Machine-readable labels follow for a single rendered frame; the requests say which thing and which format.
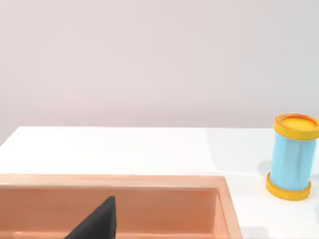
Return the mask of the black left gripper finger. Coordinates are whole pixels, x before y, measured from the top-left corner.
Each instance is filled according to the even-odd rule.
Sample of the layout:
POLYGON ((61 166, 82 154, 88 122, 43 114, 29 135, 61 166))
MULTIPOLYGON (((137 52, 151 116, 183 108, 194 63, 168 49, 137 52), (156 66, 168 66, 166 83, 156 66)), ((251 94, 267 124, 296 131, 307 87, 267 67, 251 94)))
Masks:
POLYGON ((115 239, 116 200, 108 197, 64 239, 115 239))

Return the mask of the shallow salmon-coloured box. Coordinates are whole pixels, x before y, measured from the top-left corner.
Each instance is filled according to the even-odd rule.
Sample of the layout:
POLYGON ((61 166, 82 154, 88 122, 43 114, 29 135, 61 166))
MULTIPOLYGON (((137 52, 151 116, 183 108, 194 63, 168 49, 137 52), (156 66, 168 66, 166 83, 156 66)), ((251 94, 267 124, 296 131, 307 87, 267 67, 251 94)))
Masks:
POLYGON ((0 174, 0 239, 63 239, 108 197, 115 239, 243 239, 222 176, 0 174))

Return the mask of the light blue and yellow can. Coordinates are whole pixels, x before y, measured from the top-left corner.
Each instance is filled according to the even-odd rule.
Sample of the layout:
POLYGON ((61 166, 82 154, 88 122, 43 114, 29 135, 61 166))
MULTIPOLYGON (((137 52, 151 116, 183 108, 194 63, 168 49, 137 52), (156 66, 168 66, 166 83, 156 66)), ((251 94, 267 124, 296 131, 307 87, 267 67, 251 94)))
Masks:
POLYGON ((310 175, 319 138, 319 120, 285 113, 275 116, 273 129, 275 143, 266 188, 280 199, 304 200, 311 193, 310 175))

